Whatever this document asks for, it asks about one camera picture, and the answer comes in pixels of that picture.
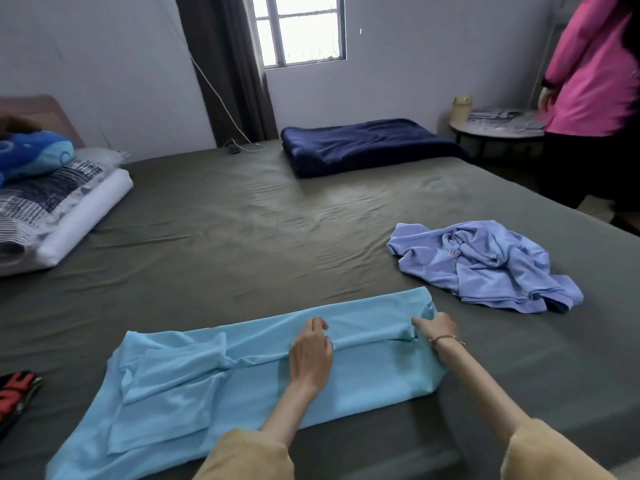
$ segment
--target dark hair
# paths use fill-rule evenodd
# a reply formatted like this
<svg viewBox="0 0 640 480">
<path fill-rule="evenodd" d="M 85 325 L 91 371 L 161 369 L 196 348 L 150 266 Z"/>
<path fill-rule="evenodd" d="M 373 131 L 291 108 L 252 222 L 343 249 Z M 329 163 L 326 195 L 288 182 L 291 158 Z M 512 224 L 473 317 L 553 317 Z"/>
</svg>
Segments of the dark hair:
<svg viewBox="0 0 640 480">
<path fill-rule="evenodd" d="M 620 0 L 620 6 L 631 12 L 631 20 L 625 29 L 622 45 L 636 57 L 640 66 L 640 0 Z M 621 133 L 635 138 L 640 128 L 640 88 L 636 100 L 630 105 L 630 114 Z"/>
<path fill-rule="evenodd" d="M 622 43 L 640 64 L 640 0 L 620 0 L 620 5 L 632 13 Z"/>
</svg>

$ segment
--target beige sleeve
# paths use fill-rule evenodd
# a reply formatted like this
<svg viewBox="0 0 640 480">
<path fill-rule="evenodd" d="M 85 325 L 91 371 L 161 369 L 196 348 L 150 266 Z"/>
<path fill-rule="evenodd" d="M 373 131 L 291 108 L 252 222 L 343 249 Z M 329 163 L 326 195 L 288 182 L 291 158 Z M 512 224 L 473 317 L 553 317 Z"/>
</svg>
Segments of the beige sleeve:
<svg viewBox="0 0 640 480">
<path fill-rule="evenodd" d="M 287 447 L 260 431 L 222 436 L 193 480 L 293 480 Z"/>
<path fill-rule="evenodd" d="M 502 480 L 615 480 L 563 435 L 532 419 L 511 437 Z"/>
</svg>

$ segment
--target sleeve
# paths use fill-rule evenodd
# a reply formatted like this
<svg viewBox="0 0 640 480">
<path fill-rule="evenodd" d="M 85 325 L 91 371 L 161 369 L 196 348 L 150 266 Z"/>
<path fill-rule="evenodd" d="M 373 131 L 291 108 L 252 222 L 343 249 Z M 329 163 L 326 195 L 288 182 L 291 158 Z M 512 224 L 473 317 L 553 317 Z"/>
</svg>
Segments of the sleeve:
<svg viewBox="0 0 640 480">
<path fill-rule="evenodd" d="M 261 431 L 233 429 L 220 438 L 193 480 L 293 480 L 287 447 Z"/>
<path fill-rule="evenodd" d="M 615 480 L 604 468 L 544 422 L 532 419 L 511 437 L 502 480 Z"/>
<path fill-rule="evenodd" d="M 545 87 L 562 86 L 597 33 L 618 6 L 618 0 L 585 0 L 565 28 L 547 69 Z"/>
</svg>

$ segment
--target blue plush toy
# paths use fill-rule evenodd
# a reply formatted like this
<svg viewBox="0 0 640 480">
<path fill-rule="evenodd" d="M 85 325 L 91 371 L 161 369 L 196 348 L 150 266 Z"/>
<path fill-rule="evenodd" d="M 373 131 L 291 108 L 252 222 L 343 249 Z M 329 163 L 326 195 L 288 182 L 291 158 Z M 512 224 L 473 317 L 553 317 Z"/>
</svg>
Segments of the blue plush toy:
<svg viewBox="0 0 640 480">
<path fill-rule="evenodd" d="M 0 185 L 5 180 L 50 173 L 71 161 L 74 145 L 51 131 L 12 133 L 0 139 Z"/>
</svg>

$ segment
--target window frame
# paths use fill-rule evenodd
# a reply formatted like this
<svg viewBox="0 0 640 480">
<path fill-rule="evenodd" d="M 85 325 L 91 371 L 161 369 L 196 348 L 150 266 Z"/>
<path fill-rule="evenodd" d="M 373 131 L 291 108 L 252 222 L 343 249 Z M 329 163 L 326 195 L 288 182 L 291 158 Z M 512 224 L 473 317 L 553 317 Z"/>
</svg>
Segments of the window frame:
<svg viewBox="0 0 640 480">
<path fill-rule="evenodd" d="M 256 23 L 260 20 L 268 20 L 271 26 L 271 37 L 273 39 L 273 48 L 276 53 L 276 64 L 265 66 L 265 69 L 277 69 L 283 67 L 292 67 L 292 66 L 302 66 L 308 64 L 318 64 L 322 62 L 331 62 L 331 61 L 343 61 L 347 58 L 346 44 L 345 44 L 345 30 L 344 30 L 344 0 L 336 0 L 336 9 L 335 10 L 318 10 L 318 11 L 308 11 L 304 13 L 290 13 L 287 15 L 279 15 L 278 14 L 278 5 L 276 0 L 266 0 L 267 1 L 267 16 L 255 16 L 254 19 Z M 285 62 L 284 57 L 284 46 L 282 44 L 282 31 L 280 30 L 280 19 L 281 18 L 291 18 L 293 16 L 305 16 L 305 15 L 322 15 L 324 13 L 336 13 L 338 15 L 338 47 L 339 47 L 339 56 L 338 57 L 329 57 L 327 59 L 318 59 L 316 61 L 304 61 L 304 62 L 294 62 L 287 63 Z"/>
</svg>

